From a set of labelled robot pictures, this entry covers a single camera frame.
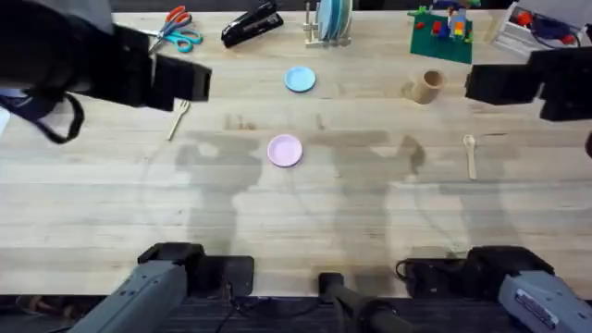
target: stapler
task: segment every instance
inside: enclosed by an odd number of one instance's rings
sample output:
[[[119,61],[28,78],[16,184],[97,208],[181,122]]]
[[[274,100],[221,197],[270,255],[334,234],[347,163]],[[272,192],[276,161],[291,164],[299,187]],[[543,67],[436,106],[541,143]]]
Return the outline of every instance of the stapler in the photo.
[[[278,6],[274,1],[267,1],[248,13],[245,13],[222,30],[222,42],[232,47],[252,37],[275,29],[284,24],[278,14]]]

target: pink plate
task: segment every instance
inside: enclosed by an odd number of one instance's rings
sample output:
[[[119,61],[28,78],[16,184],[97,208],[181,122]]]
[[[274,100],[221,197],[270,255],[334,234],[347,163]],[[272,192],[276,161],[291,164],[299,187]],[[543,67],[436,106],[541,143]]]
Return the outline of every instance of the pink plate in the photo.
[[[269,142],[267,157],[278,167],[293,167],[302,158],[302,143],[289,134],[278,135]]]

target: wooden spoon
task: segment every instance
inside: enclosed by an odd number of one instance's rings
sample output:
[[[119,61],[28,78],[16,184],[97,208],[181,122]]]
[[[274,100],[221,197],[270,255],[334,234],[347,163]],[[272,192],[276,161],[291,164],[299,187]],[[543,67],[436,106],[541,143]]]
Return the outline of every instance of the wooden spoon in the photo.
[[[471,134],[467,134],[462,137],[462,143],[464,143],[464,150],[466,150],[466,157],[469,164],[469,179],[477,179],[477,170],[475,168],[475,138]]]

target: wooden fork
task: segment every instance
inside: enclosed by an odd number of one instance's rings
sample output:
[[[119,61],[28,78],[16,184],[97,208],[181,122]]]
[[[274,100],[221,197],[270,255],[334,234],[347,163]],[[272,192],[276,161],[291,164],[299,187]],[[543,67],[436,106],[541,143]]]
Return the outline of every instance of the wooden fork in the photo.
[[[175,131],[177,131],[177,126],[179,125],[179,123],[180,123],[181,119],[183,118],[183,116],[191,108],[191,103],[189,101],[183,100],[181,102],[180,107],[181,107],[181,111],[179,112],[179,115],[177,116],[177,120],[175,121],[175,124],[173,125],[173,128],[170,129],[170,132],[168,133],[167,140],[169,140],[169,141],[173,140],[173,135],[175,135]]]

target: wooden cup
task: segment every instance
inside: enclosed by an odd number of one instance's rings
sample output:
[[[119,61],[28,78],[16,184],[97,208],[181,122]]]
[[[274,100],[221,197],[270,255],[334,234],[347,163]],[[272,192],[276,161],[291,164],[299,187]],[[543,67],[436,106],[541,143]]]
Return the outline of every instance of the wooden cup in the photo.
[[[431,103],[436,96],[438,96],[445,81],[442,72],[435,69],[429,69],[419,76],[413,83],[410,98],[422,105]]]

